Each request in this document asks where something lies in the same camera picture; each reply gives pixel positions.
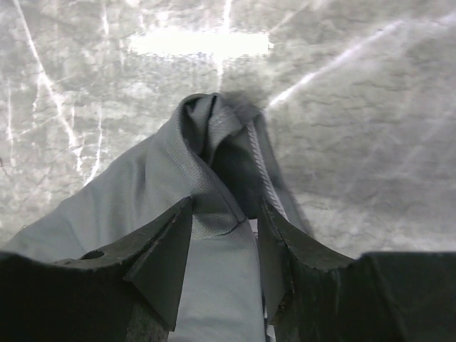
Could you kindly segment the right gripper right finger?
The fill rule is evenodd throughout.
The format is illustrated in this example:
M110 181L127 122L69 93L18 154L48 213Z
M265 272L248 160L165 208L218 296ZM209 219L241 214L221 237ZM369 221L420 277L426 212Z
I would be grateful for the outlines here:
M454 252L351 259L268 202L258 217L268 322L278 341L453 341Z

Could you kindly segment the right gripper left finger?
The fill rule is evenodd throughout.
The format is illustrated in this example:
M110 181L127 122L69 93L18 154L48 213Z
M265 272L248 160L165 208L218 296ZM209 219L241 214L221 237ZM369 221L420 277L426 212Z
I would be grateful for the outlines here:
M192 200L80 259L1 253L3 341L166 341L175 330Z

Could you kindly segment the dark grey t shirt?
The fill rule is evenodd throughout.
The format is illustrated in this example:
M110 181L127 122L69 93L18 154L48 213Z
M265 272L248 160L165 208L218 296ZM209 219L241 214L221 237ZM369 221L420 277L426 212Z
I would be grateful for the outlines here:
M178 200L193 201L192 240L171 341L273 341L251 221L268 199L311 227L281 176L263 112L217 93L185 98L152 136L23 228L6 250L41 261L114 242Z

